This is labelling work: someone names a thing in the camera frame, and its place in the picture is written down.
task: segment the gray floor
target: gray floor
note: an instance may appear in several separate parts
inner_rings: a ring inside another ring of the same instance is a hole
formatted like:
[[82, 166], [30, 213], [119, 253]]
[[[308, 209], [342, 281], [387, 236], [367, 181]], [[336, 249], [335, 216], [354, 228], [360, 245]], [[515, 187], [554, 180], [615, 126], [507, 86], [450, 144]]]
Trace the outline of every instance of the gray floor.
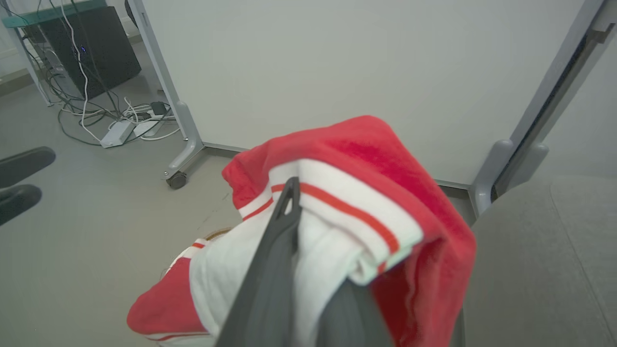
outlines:
[[[121, 102], [164, 100], [143, 44], [135, 50], [143, 72], [115, 89]], [[37, 146], [57, 154], [23, 181], [43, 190], [41, 202], [0, 228], [2, 345], [152, 346], [126, 326], [128, 309], [193, 240], [240, 221], [220, 175], [230, 159], [204, 151], [189, 185], [172, 191], [160, 176], [184, 146], [180, 132], [102, 149], [64, 136], [58, 109], [34, 85], [0, 98], [0, 157]], [[63, 121], [88, 140], [75, 116]], [[93, 131], [103, 136], [108, 123]], [[452, 201], [471, 223], [468, 200]]]

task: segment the computer tower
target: computer tower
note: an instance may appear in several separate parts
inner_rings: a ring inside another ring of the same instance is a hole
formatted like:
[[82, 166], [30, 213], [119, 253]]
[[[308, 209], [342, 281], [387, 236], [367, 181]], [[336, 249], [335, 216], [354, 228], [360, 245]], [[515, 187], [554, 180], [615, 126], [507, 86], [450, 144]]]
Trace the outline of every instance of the computer tower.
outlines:
[[[75, 32], [75, 43], [88, 77], [89, 99], [139, 74], [141, 66], [114, 7], [79, 12], [79, 16], [72, 14], [67, 19]], [[41, 57], [43, 75], [52, 87], [84, 98], [85, 78], [64, 18], [27, 26], [24, 32]]]

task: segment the white power strip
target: white power strip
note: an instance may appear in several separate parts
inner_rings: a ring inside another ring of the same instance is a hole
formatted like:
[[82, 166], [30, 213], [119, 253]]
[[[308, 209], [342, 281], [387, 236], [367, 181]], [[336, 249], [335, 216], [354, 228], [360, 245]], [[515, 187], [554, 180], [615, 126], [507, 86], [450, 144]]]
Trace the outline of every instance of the white power strip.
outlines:
[[152, 110], [149, 110], [147, 113], [150, 114], [151, 118], [147, 122], [137, 124], [137, 127], [133, 129], [133, 133], [137, 137], [152, 137], [163, 126], [163, 120], [160, 120], [163, 115], [154, 114]]
[[126, 141], [126, 138], [128, 138], [128, 135], [131, 134], [134, 128], [135, 124], [127, 120], [116, 122], [101, 140], [101, 146], [103, 148], [120, 146]]

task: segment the metal frame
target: metal frame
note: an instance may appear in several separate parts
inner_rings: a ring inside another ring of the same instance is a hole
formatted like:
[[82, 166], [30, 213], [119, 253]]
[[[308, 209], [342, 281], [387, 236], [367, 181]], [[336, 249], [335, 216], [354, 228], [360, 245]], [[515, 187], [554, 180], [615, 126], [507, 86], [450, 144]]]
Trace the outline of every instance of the metal frame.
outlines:
[[156, 74], [161, 85], [163, 86], [163, 91], [165, 92], [165, 95], [167, 95], [173, 114], [178, 121], [178, 125], [180, 126], [180, 131], [186, 141], [186, 146], [182, 152], [180, 152], [180, 154], [163, 171], [163, 178], [168, 179], [180, 171], [182, 166], [186, 165], [186, 163], [188, 163], [205, 146], [199, 136], [199, 132], [197, 131], [197, 127], [195, 126], [189, 107], [180, 100], [178, 92], [173, 86], [172, 78], [169, 74], [169, 70], [167, 70], [167, 65], [165, 65], [165, 59], [160, 51], [159, 43], [156, 40], [152, 27], [150, 26], [150, 21], [146, 13], [144, 3], [142, 0], [129, 0], [128, 2], [134, 13], [135, 21], [137, 22], [137, 27], [139, 28], [139, 33], [141, 34], [148, 54], [152, 59], [154, 70], [156, 70]]
[[[1, 18], [10, 17], [13, 15], [7, 10], [9, 8], [9, 5], [7, 4], [6, 0], [0, 0], [0, 4], [2, 4], [2, 6], [0, 6], [1, 7], [0, 8]], [[26, 48], [25, 43], [23, 43], [19, 29], [18, 28], [7, 28], [7, 31], [9, 32], [9, 36], [11, 40], [13, 41], [13, 44], [15, 45], [15, 48], [17, 49], [19, 56], [22, 58], [23, 61], [28, 62], [26, 64], [26, 69], [28, 70], [28, 73], [30, 74], [32, 81], [35, 83], [36, 89], [38, 89], [39, 93], [41, 93], [41, 96], [43, 97], [43, 101], [45, 102], [45, 105], [51, 106], [52, 105], [51, 100], [49, 99], [47, 92], [45, 92], [45, 89], [43, 89], [41, 82], [39, 81], [39, 76], [37, 75], [36, 70], [35, 70], [35, 64], [30, 58], [30, 55], [27, 53], [27, 48]]]
[[[612, 17], [612, 22], [615, 23], [617, 21], [617, 1], [614, 1], [613, 4], [615, 4], [612, 7], [615, 14]], [[611, 42], [615, 36], [614, 24], [603, 26], [600, 28], [601, 31], [594, 28], [595, 24], [588, 35], [585, 48], [564, 79], [560, 89], [555, 93], [553, 101], [529, 130], [523, 145], [514, 153], [510, 164], [495, 182], [495, 192], [498, 195], [530, 180], [549, 153], [549, 147], [542, 142], [606, 50], [607, 45], [604, 43]]]
[[529, 129], [542, 109], [544, 102], [549, 98], [554, 86], [561, 77], [564, 69], [578, 47], [581, 39], [594, 22], [602, 8], [604, 0], [585, 0], [577, 14], [570, 30], [566, 35], [557, 55], [551, 63], [547, 73], [540, 82], [534, 97], [523, 113], [521, 120], [510, 135], [509, 139], [496, 142], [487, 159], [484, 161], [478, 175], [470, 187], [471, 204], [476, 217], [482, 214], [491, 205], [491, 191], [501, 172], [506, 168], [515, 150], [522, 143]]

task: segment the wheel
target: wheel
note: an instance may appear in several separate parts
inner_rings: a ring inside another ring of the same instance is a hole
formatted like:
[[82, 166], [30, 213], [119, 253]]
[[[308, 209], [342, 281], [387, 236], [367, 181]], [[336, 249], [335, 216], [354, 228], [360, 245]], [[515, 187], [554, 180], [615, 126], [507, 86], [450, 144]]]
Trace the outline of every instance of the wheel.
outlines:
[[172, 189], [180, 189], [186, 184], [186, 173], [178, 171], [165, 180]]

